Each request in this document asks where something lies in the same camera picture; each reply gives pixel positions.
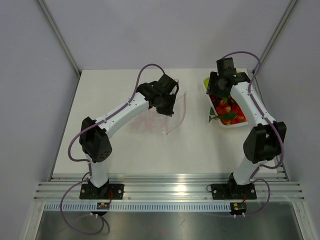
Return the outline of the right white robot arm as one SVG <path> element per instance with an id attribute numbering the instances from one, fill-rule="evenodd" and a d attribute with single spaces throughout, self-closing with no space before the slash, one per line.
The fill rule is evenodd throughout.
<path id="1" fill-rule="evenodd" d="M 266 110 L 245 72 L 237 72 L 231 57 L 216 62 L 206 93 L 216 97 L 232 97 L 247 119 L 250 132 L 243 143 L 244 158 L 230 174 L 227 183 L 210 185 L 214 200 L 255 200 L 255 175 L 276 156 L 284 156 L 287 127 L 277 122 Z"/>

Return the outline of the red strawberry with leaves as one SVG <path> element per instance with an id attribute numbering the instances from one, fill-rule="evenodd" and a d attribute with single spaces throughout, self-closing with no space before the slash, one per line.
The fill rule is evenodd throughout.
<path id="1" fill-rule="evenodd" d="M 220 101 L 219 103 L 219 106 L 222 107 L 222 108 L 225 108 L 227 106 L 230 106 L 230 102 L 229 102 L 229 98 L 227 97 L 223 97 L 222 100 Z"/>

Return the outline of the white plastic fruit basket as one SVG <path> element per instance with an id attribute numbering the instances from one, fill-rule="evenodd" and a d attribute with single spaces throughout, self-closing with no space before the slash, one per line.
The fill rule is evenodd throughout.
<path id="1" fill-rule="evenodd" d="M 228 97 L 220 97 L 220 98 L 229 98 L 229 102 L 230 102 L 230 106 L 227 106 L 227 107 L 221 107 L 220 105 L 217 106 L 217 107 L 214 107 L 212 102 L 211 102 L 211 99 L 209 97 L 209 95 L 207 94 L 207 90 L 205 89 L 205 86 L 204 86 L 204 80 L 203 80 L 203 87 L 204 87 L 204 93 L 206 95 L 206 98 L 209 102 L 209 105 L 210 105 L 210 109 L 213 108 L 215 109 L 215 112 L 218 114 L 218 115 L 222 115 L 222 114 L 225 114 L 225 113 L 236 113 L 236 110 L 235 108 L 237 106 L 239 106 L 239 104 L 237 103 L 237 101 L 231 96 L 229 95 Z M 243 127 L 243 126 L 246 126 L 248 125 L 248 120 L 246 122 L 240 122 L 238 123 L 236 118 L 235 119 L 232 119 L 232 120 L 225 120 L 225 119 L 216 119 L 215 120 L 216 122 L 218 122 L 218 124 L 222 127 L 222 128 L 225 128 L 225 129 L 231 129 L 231 128 L 237 128 L 237 127 Z"/>

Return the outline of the clear pink zip top bag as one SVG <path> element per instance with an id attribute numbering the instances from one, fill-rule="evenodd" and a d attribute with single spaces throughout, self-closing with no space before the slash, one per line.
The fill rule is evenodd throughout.
<path id="1" fill-rule="evenodd" d="M 178 94 L 174 107 L 173 115 L 165 116 L 156 112 L 154 108 L 147 110 L 129 123 L 129 129 L 137 133 L 162 133 L 168 135 L 178 128 L 185 120 L 187 110 L 187 92 Z"/>

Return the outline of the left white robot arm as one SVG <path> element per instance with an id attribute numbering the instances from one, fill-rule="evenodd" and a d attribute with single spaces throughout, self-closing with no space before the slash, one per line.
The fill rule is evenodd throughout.
<path id="1" fill-rule="evenodd" d="M 95 198 L 103 199 L 108 194 L 109 178 L 102 163 L 112 153 L 112 136 L 131 119 L 151 108 L 160 115 L 171 117 L 178 91 L 179 81 L 163 74 L 157 81 L 140 84 L 127 102 L 104 119 L 87 117 L 82 121 L 79 143 L 89 160 L 88 185 Z"/>

